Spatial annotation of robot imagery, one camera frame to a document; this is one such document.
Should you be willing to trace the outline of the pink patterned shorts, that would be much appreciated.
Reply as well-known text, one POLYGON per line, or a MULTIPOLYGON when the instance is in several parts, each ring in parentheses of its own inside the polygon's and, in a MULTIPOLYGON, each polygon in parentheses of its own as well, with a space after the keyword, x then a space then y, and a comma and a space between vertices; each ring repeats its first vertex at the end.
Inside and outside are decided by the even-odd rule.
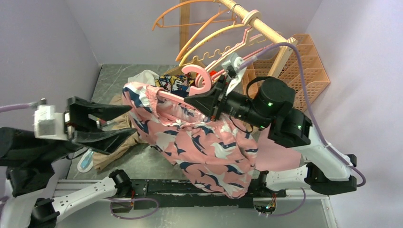
POLYGON ((197 188, 243 197, 255 170, 258 145, 240 121, 211 121, 197 110, 158 95, 161 88, 131 82, 122 90, 139 137, 177 165, 197 188))

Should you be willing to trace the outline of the navy blue shorts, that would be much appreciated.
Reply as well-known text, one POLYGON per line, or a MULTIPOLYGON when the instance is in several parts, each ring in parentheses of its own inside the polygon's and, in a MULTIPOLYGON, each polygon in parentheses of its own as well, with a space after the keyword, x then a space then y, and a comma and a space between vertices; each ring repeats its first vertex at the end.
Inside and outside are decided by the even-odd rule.
POLYGON ((189 96, 189 92, 186 90, 172 90, 171 94, 173 95, 177 95, 179 97, 185 98, 187 96, 189 96))

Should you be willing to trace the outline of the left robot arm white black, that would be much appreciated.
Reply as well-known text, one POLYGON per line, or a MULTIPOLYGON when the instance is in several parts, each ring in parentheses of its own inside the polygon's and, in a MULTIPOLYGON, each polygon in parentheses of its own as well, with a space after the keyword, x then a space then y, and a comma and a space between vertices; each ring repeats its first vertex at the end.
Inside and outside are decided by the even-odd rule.
POLYGON ((52 164, 82 148, 113 153, 135 130, 103 131, 100 120, 110 121, 131 110, 129 105, 90 102, 79 97, 67 100, 58 113, 46 99, 1 107, 1 112, 33 108, 34 129, 10 127, 0 130, 0 164, 6 167, 5 196, 0 200, 3 228, 53 228, 57 223, 99 200, 124 198, 133 193, 123 170, 86 188, 58 198, 42 198, 55 171, 52 164))

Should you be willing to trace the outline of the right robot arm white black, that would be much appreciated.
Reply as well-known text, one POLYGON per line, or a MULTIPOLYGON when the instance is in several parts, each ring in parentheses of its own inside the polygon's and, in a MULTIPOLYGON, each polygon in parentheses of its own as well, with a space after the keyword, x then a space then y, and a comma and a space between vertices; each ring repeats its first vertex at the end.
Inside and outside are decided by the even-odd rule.
POLYGON ((252 98, 229 90, 229 82, 221 76, 213 87, 198 95, 189 95, 185 102, 209 117, 220 119, 227 114, 255 126, 268 129, 268 138, 275 144, 295 150, 308 158, 308 163, 287 171, 263 171, 256 185, 259 195, 286 189, 309 188, 323 195, 337 195, 357 190, 357 179, 351 174, 356 156, 342 155, 327 142, 322 142, 313 121, 293 107, 295 90, 280 79, 264 76, 252 98))

